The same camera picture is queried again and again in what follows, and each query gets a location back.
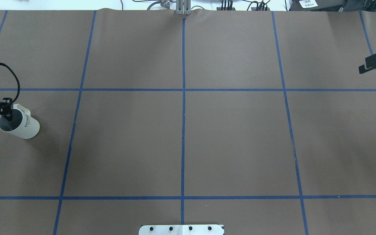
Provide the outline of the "white HOME mug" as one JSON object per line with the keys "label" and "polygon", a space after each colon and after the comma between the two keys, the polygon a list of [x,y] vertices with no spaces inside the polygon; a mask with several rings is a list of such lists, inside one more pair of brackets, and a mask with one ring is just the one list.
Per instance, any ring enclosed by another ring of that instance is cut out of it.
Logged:
{"label": "white HOME mug", "polygon": [[4,116],[0,117],[0,130],[16,137],[31,139],[40,131],[40,123],[31,116],[29,109],[14,104],[11,120]]}

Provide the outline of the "brown paper table mat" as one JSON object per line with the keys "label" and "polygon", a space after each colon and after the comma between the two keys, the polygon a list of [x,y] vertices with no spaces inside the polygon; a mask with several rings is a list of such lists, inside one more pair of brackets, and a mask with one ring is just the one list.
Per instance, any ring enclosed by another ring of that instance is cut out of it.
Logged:
{"label": "brown paper table mat", "polygon": [[0,11],[40,122],[0,235],[376,235],[376,12]]}

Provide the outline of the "black box with label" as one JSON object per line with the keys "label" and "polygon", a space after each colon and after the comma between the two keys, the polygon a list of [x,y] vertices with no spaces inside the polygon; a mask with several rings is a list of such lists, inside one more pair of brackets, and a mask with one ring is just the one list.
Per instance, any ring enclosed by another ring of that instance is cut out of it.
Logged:
{"label": "black box with label", "polygon": [[288,11],[339,11],[344,0],[293,0]]}

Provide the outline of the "aluminium frame post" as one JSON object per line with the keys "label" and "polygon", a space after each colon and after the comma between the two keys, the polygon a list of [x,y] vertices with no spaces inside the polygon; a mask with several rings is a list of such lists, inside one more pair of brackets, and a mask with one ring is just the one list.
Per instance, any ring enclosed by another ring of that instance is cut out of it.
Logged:
{"label": "aluminium frame post", "polygon": [[176,15],[191,15],[191,0],[175,0]]}

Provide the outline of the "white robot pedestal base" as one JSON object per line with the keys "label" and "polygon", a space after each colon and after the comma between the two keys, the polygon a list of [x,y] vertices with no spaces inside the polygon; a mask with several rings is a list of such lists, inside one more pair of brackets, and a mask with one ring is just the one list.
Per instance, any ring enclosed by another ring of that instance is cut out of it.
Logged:
{"label": "white robot pedestal base", "polygon": [[224,225],[146,225],[141,226],[139,235],[224,235]]}

